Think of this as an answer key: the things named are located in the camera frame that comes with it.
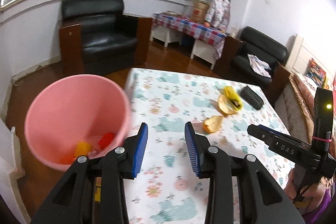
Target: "cardboard box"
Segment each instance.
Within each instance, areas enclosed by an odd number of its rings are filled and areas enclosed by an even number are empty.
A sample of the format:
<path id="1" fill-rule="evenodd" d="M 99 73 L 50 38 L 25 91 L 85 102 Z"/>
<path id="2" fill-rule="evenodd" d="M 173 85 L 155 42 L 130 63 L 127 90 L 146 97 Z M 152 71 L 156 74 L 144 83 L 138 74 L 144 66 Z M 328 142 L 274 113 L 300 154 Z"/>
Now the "cardboard box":
<path id="1" fill-rule="evenodd" d="M 207 13 L 207 10 L 209 8 L 208 4 L 204 4 L 201 2 L 194 1 L 193 5 L 193 12 L 190 16 L 190 20 L 203 24 L 204 23 L 204 17 Z"/>

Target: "checkered tablecloth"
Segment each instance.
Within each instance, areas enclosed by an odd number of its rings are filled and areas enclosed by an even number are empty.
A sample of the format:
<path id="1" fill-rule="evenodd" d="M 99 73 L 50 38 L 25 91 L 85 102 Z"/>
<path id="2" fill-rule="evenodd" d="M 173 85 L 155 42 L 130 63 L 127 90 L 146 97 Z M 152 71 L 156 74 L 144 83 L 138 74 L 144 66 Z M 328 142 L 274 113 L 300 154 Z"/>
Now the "checkered tablecloth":
<path id="1" fill-rule="evenodd" d="M 154 14 L 152 29 L 155 29 L 157 25 L 162 25 L 166 28 L 184 32 L 195 39 L 213 45 L 216 49 L 213 57 L 216 60 L 218 60 L 222 55 L 225 37 L 227 35 L 217 29 L 207 28 L 201 24 L 178 17 L 172 17 L 163 14 Z"/>

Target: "pink rubber band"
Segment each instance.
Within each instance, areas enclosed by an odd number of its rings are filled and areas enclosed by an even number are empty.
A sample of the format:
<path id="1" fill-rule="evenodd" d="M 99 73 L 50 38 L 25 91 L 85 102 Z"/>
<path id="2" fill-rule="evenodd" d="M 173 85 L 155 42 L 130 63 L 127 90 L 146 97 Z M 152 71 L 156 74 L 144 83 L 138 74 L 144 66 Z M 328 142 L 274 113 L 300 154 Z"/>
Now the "pink rubber band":
<path id="1" fill-rule="evenodd" d="M 326 140 L 326 139 L 321 139 L 321 138 L 314 137 L 314 136 L 313 136 L 313 139 L 318 140 L 318 141 L 323 141 L 323 142 L 326 142 L 326 143 L 330 143 L 331 142 L 331 139 L 330 140 Z"/>

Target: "black leather armchair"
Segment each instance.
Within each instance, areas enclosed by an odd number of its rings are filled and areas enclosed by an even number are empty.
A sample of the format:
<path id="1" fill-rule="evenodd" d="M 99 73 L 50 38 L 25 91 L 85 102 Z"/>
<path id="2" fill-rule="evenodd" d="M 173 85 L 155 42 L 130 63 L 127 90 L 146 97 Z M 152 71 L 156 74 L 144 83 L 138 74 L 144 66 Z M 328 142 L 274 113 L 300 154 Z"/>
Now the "black leather armchair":
<path id="1" fill-rule="evenodd" d="M 272 69 L 271 78 L 256 74 L 250 67 L 247 54 L 256 55 L 268 63 Z M 285 46 L 256 29 L 246 27 L 241 32 L 240 41 L 232 37 L 225 39 L 223 53 L 216 62 L 214 72 L 225 79 L 260 86 L 270 103 L 274 104 L 290 75 L 283 66 L 287 59 Z"/>
<path id="2" fill-rule="evenodd" d="M 66 75 L 106 75 L 146 61 L 152 20 L 142 18 L 145 27 L 123 10 L 123 0 L 62 0 L 59 37 Z M 145 54 L 141 60 L 139 52 Z"/>

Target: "tablecloth pattern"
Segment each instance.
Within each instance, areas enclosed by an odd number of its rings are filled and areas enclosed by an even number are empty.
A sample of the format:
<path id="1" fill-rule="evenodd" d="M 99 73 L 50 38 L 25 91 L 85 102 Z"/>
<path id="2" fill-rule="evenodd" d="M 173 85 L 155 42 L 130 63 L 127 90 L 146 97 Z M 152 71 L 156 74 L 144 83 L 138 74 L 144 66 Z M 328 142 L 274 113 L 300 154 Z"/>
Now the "tablecloth pattern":
<path id="1" fill-rule="evenodd" d="M 216 108 L 219 91 L 226 85 L 236 90 L 245 84 L 198 75 L 159 70 L 132 69 L 125 91 L 130 97 L 132 130 L 137 134 L 142 122 L 148 124 L 148 142 L 142 168 L 133 181 L 124 180 L 130 224 L 203 224 L 209 190 L 208 179 L 198 179 L 192 171 L 184 139 L 184 124 L 191 121 L 204 134 L 204 117 L 220 115 Z M 285 187 L 294 164 L 268 150 L 246 130 L 249 124 L 263 124 L 288 134 L 287 129 L 257 86 L 249 85 L 265 101 L 261 111 L 244 102 L 239 114 L 223 119 L 218 133 L 206 135 L 232 156 L 254 154 L 276 181 Z M 236 179 L 234 223 L 239 223 Z"/>
<path id="2" fill-rule="evenodd" d="M 166 28 L 184 32 L 195 39 L 213 45 L 216 49 L 213 57 L 216 60 L 218 60 L 222 55 L 225 37 L 227 35 L 217 29 L 207 28 L 201 24 L 184 20 L 178 17 L 172 17 L 163 14 L 154 14 L 152 29 L 155 29 L 157 25 L 162 25 Z"/>

